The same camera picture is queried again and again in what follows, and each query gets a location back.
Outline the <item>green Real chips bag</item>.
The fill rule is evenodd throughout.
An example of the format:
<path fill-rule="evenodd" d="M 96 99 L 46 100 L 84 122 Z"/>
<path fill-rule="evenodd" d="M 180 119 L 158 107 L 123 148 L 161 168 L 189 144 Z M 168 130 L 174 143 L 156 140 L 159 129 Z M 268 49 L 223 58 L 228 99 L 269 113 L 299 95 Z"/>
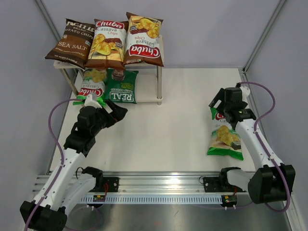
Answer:
<path fill-rule="evenodd" d="M 114 103 L 136 104 L 135 86 L 138 73 L 138 71 L 108 69 L 104 99 Z"/>

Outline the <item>brown Chuba cassava bag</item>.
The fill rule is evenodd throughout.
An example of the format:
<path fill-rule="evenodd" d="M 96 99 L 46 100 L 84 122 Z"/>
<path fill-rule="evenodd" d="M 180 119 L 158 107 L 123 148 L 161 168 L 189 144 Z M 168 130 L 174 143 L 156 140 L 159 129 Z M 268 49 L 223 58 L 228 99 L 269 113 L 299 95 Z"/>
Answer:
<path fill-rule="evenodd" d="M 86 68 L 124 70 L 127 21 L 95 19 L 95 32 Z"/>
<path fill-rule="evenodd" d="M 159 35 L 163 20 L 126 13 L 128 32 L 123 65 L 146 63 L 163 67 Z"/>

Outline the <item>brown Kettle sea salt bag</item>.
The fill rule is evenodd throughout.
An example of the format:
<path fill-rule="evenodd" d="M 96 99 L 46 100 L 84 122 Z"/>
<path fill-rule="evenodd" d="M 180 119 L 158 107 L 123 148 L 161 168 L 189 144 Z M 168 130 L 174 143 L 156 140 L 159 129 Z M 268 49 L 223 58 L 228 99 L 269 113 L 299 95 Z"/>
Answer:
<path fill-rule="evenodd" d="M 94 39 L 94 30 L 93 24 L 66 19 L 63 36 L 45 59 L 69 63 L 84 69 Z"/>

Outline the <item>green Chuba cassava bag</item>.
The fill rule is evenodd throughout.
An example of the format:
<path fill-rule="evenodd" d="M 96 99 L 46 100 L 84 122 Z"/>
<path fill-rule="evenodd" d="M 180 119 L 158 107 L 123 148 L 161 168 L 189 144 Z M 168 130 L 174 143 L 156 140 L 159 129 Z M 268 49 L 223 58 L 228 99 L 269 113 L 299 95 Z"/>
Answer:
<path fill-rule="evenodd" d="M 211 137 L 207 155 L 230 156 L 243 161 L 241 138 L 216 108 L 211 111 Z"/>
<path fill-rule="evenodd" d="M 96 94 L 96 101 L 103 107 L 105 107 L 104 102 L 104 92 L 105 83 L 107 81 L 107 71 L 97 70 L 97 69 L 87 69 L 84 73 L 84 79 L 81 84 L 81 88 L 78 92 L 77 99 L 82 101 L 75 101 L 73 105 L 84 104 L 86 97 L 90 93 Z"/>

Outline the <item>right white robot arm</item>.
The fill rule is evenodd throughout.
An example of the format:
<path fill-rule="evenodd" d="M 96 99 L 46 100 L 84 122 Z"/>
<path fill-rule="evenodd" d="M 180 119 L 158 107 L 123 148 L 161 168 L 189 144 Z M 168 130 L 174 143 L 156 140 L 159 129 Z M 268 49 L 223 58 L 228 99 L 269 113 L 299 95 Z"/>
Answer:
<path fill-rule="evenodd" d="M 221 88 L 209 104 L 240 136 L 256 169 L 255 173 L 249 173 L 238 167 L 223 168 L 219 174 L 219 187 L 229 191 L 235 186 L 246 191 L 255 204 L 285 201 L 288 207 L 295 169 L 283 163 L 263 136 L 254 112 L 244 101 L 249 93 L 250 90 L 244 87 Z"/>

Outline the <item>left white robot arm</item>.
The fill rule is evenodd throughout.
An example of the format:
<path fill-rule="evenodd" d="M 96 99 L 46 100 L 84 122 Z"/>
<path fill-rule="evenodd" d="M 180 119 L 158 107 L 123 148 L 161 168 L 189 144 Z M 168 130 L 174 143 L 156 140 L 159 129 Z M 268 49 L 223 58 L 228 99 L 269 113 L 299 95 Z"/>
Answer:
<path fill-rule="evenodd" d="M 34 199 L 24 201 L 20 207 L 25 230 L 62 231 L 80 199 L 91 190 L 103 188 L 103 172 L 93 167 L 85 168 L 72 186 L 69 183 L 96 143 L 96 135 L 121 121 L 128 112 L 110 100 L 106 104 L 110 112 L 91 98 L 85 100 L 64 146 L 59 147 L 57 167 Z"/>

